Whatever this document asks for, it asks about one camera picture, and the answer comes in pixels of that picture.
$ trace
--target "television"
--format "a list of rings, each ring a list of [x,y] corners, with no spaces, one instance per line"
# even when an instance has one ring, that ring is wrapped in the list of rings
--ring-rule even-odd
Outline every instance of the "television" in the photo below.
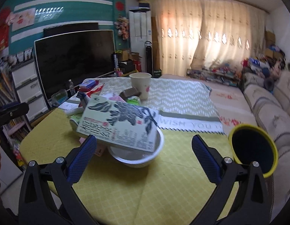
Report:
[[[101,77],[114,71],[113,30],[79,31],[35,40],[35,56],[47,100],[69,80],[78,86],[84,79]]]
[[[44,32],[43,37],[65,34],[65,33],[70,33],[70,32],[93,31],[93,30],[99,30],[98,23],[89,22],[89,23],[75,23],[75,24],[59,25],[59,26],[53,26],[53,27],[43,29],[43,32]]]

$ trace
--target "green snack bag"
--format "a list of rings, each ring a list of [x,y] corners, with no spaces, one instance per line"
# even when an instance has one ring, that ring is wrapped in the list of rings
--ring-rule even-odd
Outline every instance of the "green snack bag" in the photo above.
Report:
[[[127,98],[126,102],[132,105],[137,105],[137,106],[141,105],[141,100],[137,96],[132,96],[132,97]]]
[[[77,126],[79,125],[79,121],[81,119],[81,116],[82,116],[82,113],[76,114],[76,115],[71,116],[71,118],[69,120],[70,125],[74,131],[76,131]]]

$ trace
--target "floor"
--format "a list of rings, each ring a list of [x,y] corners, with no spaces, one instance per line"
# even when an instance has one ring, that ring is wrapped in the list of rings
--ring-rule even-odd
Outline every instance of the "floor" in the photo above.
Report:
[[[5,208],[10,208],[15,215],[18,215],[20,190],[24,173],[16,179],[2,194],[1,199]],[[60,208],[62,202],[54,193],[51,193],[57,208]]]

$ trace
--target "paper cup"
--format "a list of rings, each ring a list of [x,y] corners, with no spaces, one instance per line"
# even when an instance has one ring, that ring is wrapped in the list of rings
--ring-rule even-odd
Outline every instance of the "paper cup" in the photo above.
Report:
[[[141,100],[146,100],[148,98],[148,92],[150,88],[151,74],[149,73],[132,73],[129,75],[131,80],[131,85],[136,87],[141,95],[139,98]]]

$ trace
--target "white drawer cabinet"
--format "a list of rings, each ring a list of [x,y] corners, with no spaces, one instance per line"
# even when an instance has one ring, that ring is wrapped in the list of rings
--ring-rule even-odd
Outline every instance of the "white drawer cabinet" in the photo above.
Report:
[[[12,76],[15,84],[15,88],[25,84],[26,82],[38,77],[37,70],[35,68],[35,61],[29,60],[23,64],[12,69]]]
[[[26,102],[28,104],[29,111],[26,117],[29,122],[34,121],[48,111],[34,59],[13,68],[12,77],[18,100],[21,103]]]
[[[48,110],[48,107],[47,107],[47,104],[43,95],[40,95],[39,97],[28,102],[28,107],[29,107],[29,110],[26,116],[29,122],[31,122],[36,117],[41,116],[43,113],[45,113]]]
[[[42,90],[38,79],[35,79],[31,82],[27,82],[23,86],[19,87],[17,89],[17,94],[20,102],[28,102],[33,98],[42,95]]]

